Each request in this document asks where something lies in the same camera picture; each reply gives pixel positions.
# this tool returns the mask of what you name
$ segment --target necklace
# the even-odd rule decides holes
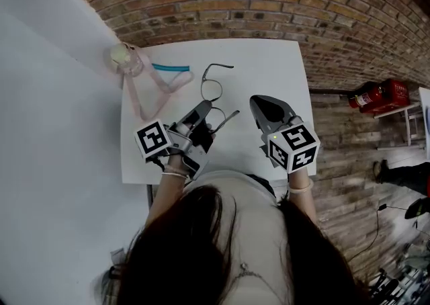
[[[283,304],[281,298],[276,294],[275,290],[269,285],[269,283],[266,280],[264,280],[264,277],[262,277],[258,273],[254,273],[253,271],[250,271],[248,269],[248,264],[245,262],[241,263],[241,272],[233,279],[232,284],[234,284],[236,282],[236,280],[240,279],[241,277],[245,277],[245,276],[253,276],[253,277],[257,277],[258,279],[260,279],[271,290],[271,292],[273,294],[275,294],[275,296],[276,296],[276,298],[278,298],[279,302],[281,304]]]

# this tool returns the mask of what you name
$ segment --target bracelet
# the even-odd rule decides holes
[[[164,164],[164,171],[166,171],[168,173],[178,173],[178,174],[183,175],[183,176],[188,176],[188,174],[189,174],[187,171],[172,167],[169,164]]]
[[[309,185],[306,188],[302,188],[302,189],[293,189],[290,187],[290,184],[288,184],[288,191],[291,194],[301,194],[304,193],[305,191],[308,191],[310,189],[312,189],[314,187],[314,181],[312,179],[309,179]]]
[[[176,176],[176,177],[181,177],[183,179],[187,179],[187,177],[185,175],[181,175],[180,173],[161,173],[161,175],[171,175],[171,176]]]

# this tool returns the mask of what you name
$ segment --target brick wall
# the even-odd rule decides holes
[[[311,88],[388,77],[430,86],[430,0],[86,0],[139,46],[206,38],[299,41]]]

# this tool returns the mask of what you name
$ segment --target woman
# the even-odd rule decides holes
[[[118,305],[367,304],[344,258],[316,227],[306,168],[276,204],[267,182],[202,175],[171,156],[128,252]]]

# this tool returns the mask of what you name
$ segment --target white shirt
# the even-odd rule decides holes
[[[254,179],[235,171],[207,173],[185,190],[202,185],[213,185],[222,198],[220,248],[225,246],[236,202],[230,281],[241,273],[241,263],[246,263],[249,271],[259,274],[270,286],[255,276],[241,277],[224,304],[292,304],[292,284],[286,279],[286,228],[275,197]]]

